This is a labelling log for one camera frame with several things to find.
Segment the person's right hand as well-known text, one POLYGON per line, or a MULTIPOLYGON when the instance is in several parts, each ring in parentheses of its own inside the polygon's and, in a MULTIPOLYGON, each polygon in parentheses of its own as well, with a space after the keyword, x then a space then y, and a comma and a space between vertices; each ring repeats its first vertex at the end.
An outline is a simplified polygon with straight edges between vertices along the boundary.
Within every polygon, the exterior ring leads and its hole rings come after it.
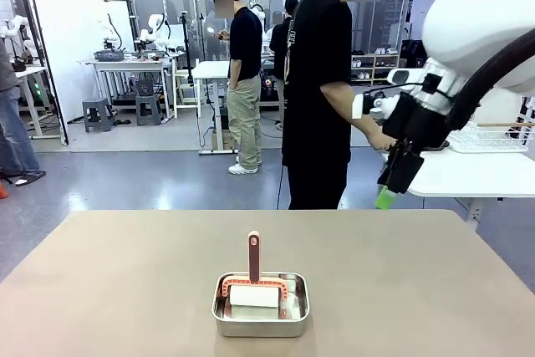
POLYGON ((381 128, 373 130, 366 135, 367 141, 375 149, 379 151, 389 151, 395 146, 396 140, 388 135, 385 135, 381 128))

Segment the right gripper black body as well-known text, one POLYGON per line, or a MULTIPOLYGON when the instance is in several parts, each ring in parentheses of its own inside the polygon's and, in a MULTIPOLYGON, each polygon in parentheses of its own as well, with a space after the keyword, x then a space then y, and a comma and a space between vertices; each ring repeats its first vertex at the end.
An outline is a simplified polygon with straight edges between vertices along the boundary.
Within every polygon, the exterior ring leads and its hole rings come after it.
POLYGON ((406 92, 381 100, 383 132, 417 147, 439 147, 453 131, 446 115, 427 109, 406 92))

